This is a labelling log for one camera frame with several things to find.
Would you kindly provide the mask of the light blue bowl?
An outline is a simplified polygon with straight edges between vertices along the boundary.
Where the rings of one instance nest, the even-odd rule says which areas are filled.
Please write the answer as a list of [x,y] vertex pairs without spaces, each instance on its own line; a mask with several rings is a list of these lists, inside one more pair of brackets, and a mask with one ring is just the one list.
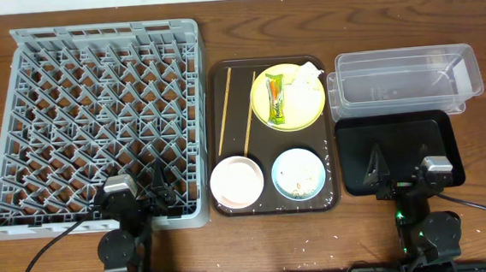
[[272,165],[271,178],[284,198],[299,202],[318,195],[326,181],[325,168],[317,154],[302,148],[281,153]]

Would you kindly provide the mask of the white napkin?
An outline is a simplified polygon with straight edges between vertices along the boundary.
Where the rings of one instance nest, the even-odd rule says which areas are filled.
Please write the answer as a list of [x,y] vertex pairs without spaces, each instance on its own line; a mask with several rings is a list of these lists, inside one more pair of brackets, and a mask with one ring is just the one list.
[[321,81],[319,76],[323,73],[312,62],[300,65],[292,75],[291,81],[287,84],[294,88],[312,91],[321,91]]

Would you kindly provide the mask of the green snack wrapper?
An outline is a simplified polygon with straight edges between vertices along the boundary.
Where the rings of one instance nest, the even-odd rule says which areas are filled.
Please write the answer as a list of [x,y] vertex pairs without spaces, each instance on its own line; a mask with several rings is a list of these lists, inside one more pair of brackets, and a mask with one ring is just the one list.
[[283,75],[282,74],[266,74],[266,87],[269,93],[269,120],[271,125],[279,125],[285,123],[284,116],[284,91],[283,91]]

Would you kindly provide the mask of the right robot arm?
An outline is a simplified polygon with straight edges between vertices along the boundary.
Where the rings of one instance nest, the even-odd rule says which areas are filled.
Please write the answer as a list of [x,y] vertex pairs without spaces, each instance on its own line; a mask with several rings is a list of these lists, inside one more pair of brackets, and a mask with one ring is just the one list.
[[425,157],[408,180],[396,180],[377,144],[371,148],[363,184],[376,188],[376,199],[395,201],[394,220],[406,254],[405,272],[459,272],[461,220],[452,211],[430,210],[429,199],[451,184],[447,157]]

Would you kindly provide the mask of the pink round bowl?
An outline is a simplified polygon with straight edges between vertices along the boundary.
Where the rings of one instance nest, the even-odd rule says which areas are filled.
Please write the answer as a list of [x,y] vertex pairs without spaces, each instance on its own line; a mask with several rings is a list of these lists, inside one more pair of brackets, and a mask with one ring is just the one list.
[[233,210],[256,203],[264,189],[261,168],[247,157],[227,157],[210,176],[210,190],[216,201]]

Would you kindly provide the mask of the wooden chopstick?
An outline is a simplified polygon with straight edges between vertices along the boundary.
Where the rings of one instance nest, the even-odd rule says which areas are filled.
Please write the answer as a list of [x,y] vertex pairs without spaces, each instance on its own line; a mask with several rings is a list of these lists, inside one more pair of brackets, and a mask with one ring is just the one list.
[[[256,72],[252,73],[252,85],[255,83],[256,79]],[[247,122],[246,122],[246,136],[245,136],[245,147],[243,150],[244,157],[248,156],[249,144],[250,144],[250,134],[251,134],[251,124],[252,124],[252,97],[249,97],[249,108],[247,114]]]
[[224,141],[224,134],[225,134],[225,125],[226,125],[226,120],[227,120],[227,113],[228,113],[228,98],[229,98],[229,88],[231,85],[231,74],[232,74],[232,68],[228,67],[228,72],[227,72],[227,77],[226,77],[226,86],[225,86],[225,92],[224,92],[224,99],[223,99],[223,109],[222,109],[222,123],[220,127],[220,139],[219,139],[219,150],[217,152],[218,156],[222,155],[222,148],[223,148],[223,141]]

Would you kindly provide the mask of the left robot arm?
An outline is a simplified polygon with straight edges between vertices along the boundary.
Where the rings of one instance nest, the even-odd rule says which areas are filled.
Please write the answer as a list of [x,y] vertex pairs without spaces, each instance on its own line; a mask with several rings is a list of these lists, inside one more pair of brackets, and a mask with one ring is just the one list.
[[162,164],[156,160],[151,166],[154,173],[143,198],[138,197],[139,184],[130,174],[111,175],[97,189],[95,209],[119,222],[118,229],[106,233],[98,243],[104,272],[153,272],[153,216],[168,209],[173,189]]

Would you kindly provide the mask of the yellow round plate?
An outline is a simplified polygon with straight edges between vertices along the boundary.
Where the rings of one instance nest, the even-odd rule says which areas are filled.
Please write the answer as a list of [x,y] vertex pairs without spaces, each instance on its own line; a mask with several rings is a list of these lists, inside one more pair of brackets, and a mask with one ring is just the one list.
[[[321,82],[321,91],[294,88],[287,83],[291,81],[295,70],[303,64],[283,63],[271,66],[262,71],[251,88],[252,113],[267,127],[282,132],[296,132],[309,127],[323,113],[325,90]],[[271,125],[269,120],[269,93],[266,87],[266,74],[283,75],[284,116],[285,123]]]

